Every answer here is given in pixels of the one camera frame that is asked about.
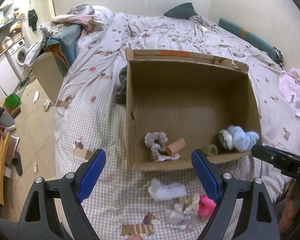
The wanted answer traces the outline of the person's right hand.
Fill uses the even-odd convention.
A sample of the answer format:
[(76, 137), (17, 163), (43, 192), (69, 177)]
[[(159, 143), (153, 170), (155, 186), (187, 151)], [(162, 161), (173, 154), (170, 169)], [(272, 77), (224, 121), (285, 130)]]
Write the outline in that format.
[(296, 180), (282, 201), (279, 220), (280, 239), (300, 239), (300, 180)]

